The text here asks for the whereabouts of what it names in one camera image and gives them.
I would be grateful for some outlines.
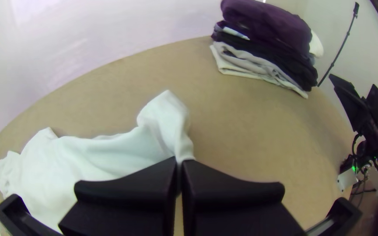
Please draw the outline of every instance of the black folded cloth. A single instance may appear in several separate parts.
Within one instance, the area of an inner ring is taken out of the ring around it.
[[[275,47],[266,41],[263,43],[258,40],[251,42],[219,31],[215,31],[212,38],[217,42],[224,42],[237,50],[247,51],[256,57],[274,63],[296,81],[304,91],[311,91],[312,87],[317,85],[317,70],[313,67],[310,60],[305,59],[292,50]]]

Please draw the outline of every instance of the black plastic part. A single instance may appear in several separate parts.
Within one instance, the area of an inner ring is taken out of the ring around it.
[[[282,205],[281,183],[243,181],[189,160],[182,163],[185,236],[303,235]]]
[[[330,74],[329,79],[335,86],[334,90],[350,120],[352,130],[360,133],[362,126],[371,119],[368,106],[361,100],[354,85]]]
[[[355,2],[355,6],[354,6],[354,14],[358,15],[358,9],[360,8],[360,5],[358,4],[358,2]]]
[[[80,181],[59,228],[67,236],[172,236],[176,174],[172,157],[117,180]]]
[[[373,119],[378,121],[378,88],[374,84],[371,86],[366,100]]]
[[[334,220],[332,227],[320,236],[344,236],[361,218],[361,211],[345,198],[338,198],[332,205],[327,217]]]
[[[61,236],[33,218],[17,194],[1,202],[0,221],[12,236]]]

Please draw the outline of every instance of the gray folded cloth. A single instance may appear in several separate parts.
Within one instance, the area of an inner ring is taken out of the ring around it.
[[[236,50],[223,42],[214,42],[212,47],[211,50],[214,49],[222,59],[232,64],[232,70],[234,70],[234,67],[240,67],[241,70],[239,70],[239,72],[246,73],[249,71],[251,72],[249,73],[250,75],[256,74],[261,77],[260,79],[262,80],[294,90],[302,97],[308,98],[308,95],[302,90],[298,83],[272,62],[256,57],[249,52]],[[214,57],[217,62],[220,60],[216,55],[214,55]]]

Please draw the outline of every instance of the white folded cloth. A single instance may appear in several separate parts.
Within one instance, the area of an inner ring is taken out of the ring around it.
[[[21,154],[0,160],[0,191],[21,196],[34,218],[60,232],[58,223],[77,201],[76,182],[118,179],[172,156],[179,164],[194,159],[189,111],[172,92],[150,101],[136,121],[128,133],[93,139],[39,131]]]
[[[321,58],[323,57],[323,54],[325,50],[323,49],[322,42],[320,41],[319,37],[317,34],[311,30],[311,41],[309,43],[310,45],[310,54],[313,54],[316,58]]]
[[[210,46],[210,49],[215,58],[215,61],[217,62],[218,71],[220,71],[221,73],[225,75],[264,80],[280,87],[293,90],[305,99],[308,98],[307,93],[302,90],[295,81],[289,78],[288,75],[282,72],[276,65],[272,64],[271,62],[266,61],[262,58],[255,57],[249,52],[236,50],[230,45],[223,42],[214,42]],[[237,56],[237,58],[223,54],[222,52],[224,49],[229,49],[230,52]],[[255,63],[246,60],[246,58],[254,59]],[[253,71],[252,69],[248,69],[247,67],[255,67],[256,69],[255,71]]]

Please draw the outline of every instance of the electronic equipment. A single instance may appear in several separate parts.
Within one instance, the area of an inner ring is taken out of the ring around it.
[[[334,90],[345,109],[352,130],[357,132],[352,144],[352,154],[343,162],[338,176],[338,186],[341,191],[358,181],[357,176],[371,172],[378,173],[378,88],[373,84],[367,98],[358,95],[352,83],[333,74],[329,79]],[[364,141],[357,145],[358,138],[363,136]],[[378,195],[378,176],[372,174],[372,182]]]

